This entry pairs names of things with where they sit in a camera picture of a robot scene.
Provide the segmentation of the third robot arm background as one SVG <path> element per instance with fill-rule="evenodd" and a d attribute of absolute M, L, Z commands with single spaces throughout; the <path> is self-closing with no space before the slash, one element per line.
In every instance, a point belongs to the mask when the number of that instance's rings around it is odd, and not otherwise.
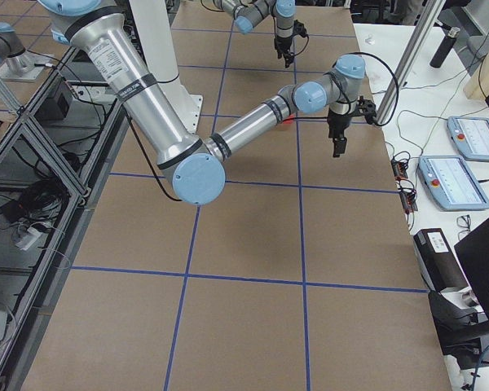
<path fill-rule="evenodd" d="M 25 48 L 13 27 L 0 22 L 0 77 L 4 81 L 34 82 L 45 60 Z"/>

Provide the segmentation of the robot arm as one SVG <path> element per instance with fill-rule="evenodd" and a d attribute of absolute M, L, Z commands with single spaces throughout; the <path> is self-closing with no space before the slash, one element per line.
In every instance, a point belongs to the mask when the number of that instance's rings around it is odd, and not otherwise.
<path fill-rule="evenodd" d="M 114 1 L 45 1 L 43 6 L 54 39 L 88 55 L 153 146 L 158 169 L 175 195 L 189 204 L 215 200 L 226 181 L 223 162 L 298 112 L 327 108 L 332 123 L 345 130 L 359 108 L 365 62 L 347 54 L 321 77 L 283 87 L 223 131 L 203 139 L 196 134 L 203 99 L 190 94 L 179 79 L 162 1 L 130 3 L 141 51 L 126 34 L 124 13 Z"/>
<path fill-rule="evenodd" d="M 213 7 L 207 7 L 204 1 L 200 4 L 208 11 L 229 15 L 234 25 L 242 34 L 251 33 L 261 22 L 271 17 L 274 22 L 274 48 L 278 59 L 284 60 L 288 68 L 296 57 L 292 51 L 296 29 L 304 27 L 295 19 L 295 1 L 259 0 L 245 3 L 244 1 L 212 1 Z"/>

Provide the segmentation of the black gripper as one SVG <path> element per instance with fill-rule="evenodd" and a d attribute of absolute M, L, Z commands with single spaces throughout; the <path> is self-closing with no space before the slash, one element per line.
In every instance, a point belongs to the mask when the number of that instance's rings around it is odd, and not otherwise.
<path fill-rule="evenodd" d="M 293 35 L 288 37 L 275 35 L 274 48 L 276 49 L 277 59 L 284 58 L 284 66 L 289 68 L 293 64 L 295 58 L 295 53 L 292 51 Z"/>
<path fill-rule="evenodd" d="M 339 158 L 346 152 L 345 131 L 350 126 L 350 117 L 329 113 L 327 117 L 329 137 L 333 140 L 333 158 Z"/>

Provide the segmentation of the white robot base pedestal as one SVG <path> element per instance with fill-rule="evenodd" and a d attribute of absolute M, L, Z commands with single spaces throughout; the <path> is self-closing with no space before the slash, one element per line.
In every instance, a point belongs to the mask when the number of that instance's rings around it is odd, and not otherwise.
<path fill-rule="evenodd" d="M 203 97 L 190 94 L 180 79 L 165 1 L 130 0 L 129 4 L 149 71 L 187 131 L 194 134 Z"/>

